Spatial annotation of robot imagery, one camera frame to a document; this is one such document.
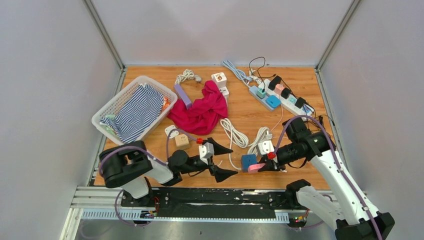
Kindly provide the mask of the purple USB power strip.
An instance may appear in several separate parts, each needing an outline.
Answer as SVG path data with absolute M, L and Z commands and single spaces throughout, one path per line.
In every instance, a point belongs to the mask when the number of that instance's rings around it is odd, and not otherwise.
M 178 84 L 175 84 L 173 87 L 174 87 L 174 90 L 176 91 L 176 94 L 178 95 L 178 97 L 184 103 L 186 109 L 189 109 L 192 106 L 192 101 L 189 99 L 188 95 L 183 90 L 181 85 L 178 83 Z

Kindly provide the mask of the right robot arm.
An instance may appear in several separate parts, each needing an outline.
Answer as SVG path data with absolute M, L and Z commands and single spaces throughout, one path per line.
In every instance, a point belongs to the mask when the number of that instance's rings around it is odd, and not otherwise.
M 303 119 L 310 119 L 320 128 L 311 132 Z M 342 162 L 336 146 L 324 127 L 315 118 L 297 115 L 283 123 L 279 141 L 284 136 L 290 144 L 273 145 L 260 142 L 256 148 L 261 157 L 259 172 L 277 171 L 294 161 L 305 159 L 323 176 L 336 203 L 300 179 L 286 186 L 285 201 L 292 209 L 305 207 L 315 213 L 334 231 L 338 240 L 385 240 L 395 225 L 388 212 L 382 213 L 364 194 Z

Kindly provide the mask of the white USB charger plug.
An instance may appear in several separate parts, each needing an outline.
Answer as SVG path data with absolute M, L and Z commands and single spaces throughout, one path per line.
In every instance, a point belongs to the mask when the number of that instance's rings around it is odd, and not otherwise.
M 173 124 L 166 127 L 164 129 L 164 132 L 170 139 L 172 139 L 172 138 L 174 138 L 174 137 L 176 137 L 180 134 L 179 131 L 177 130 L 177 127 Z

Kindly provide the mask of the blue cube adapter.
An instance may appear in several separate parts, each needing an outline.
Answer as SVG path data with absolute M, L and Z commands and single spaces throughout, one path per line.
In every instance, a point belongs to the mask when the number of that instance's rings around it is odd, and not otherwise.
M 255 154 L 245 154 L 241 156 L 241 171 L 243 173 L 248 172 L 248 168 L 252 165 L 256 165 L 257 156 Z

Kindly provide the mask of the beige dragon cube adapter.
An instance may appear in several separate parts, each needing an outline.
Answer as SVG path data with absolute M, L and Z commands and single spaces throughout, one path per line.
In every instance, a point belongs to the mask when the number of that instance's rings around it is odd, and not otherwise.
M 179 134 L 174 137 L 174 140 L 177 150 L 186 150 L 190 148 L 189 137 L 186 134 Z

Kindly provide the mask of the pink square plug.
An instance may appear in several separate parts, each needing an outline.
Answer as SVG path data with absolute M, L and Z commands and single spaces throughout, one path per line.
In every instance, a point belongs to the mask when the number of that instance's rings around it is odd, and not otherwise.
M 258 173 L 259 170 L 261 168 L 263 168 L 266 164 L 265 163 L 257 163 L 257 164 L 252 164 L 247 168 L 247 172 L 249 174 L 254 174 L 254 173 Z

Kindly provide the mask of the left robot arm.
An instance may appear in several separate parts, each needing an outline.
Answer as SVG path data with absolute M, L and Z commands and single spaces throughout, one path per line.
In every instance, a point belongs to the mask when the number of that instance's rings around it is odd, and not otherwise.
M 142 140 L 137 140 L 101 152 L 98 173 L 107 188 L 122 188 L 140 206 L 146 207 L 153 201 L 147 178 L 171 187 L 180 183 L 184 174 L 209 171 L 215 181 L 221 183 L 236 175 L 237 171 L 220 168 L 213 162 L 213 157 L 230 153 L 231 149 L 209 137 L 198 141 L 197 155 L 189 156 L 186 151 L 179 149 L 164 162 L 150 153 Z

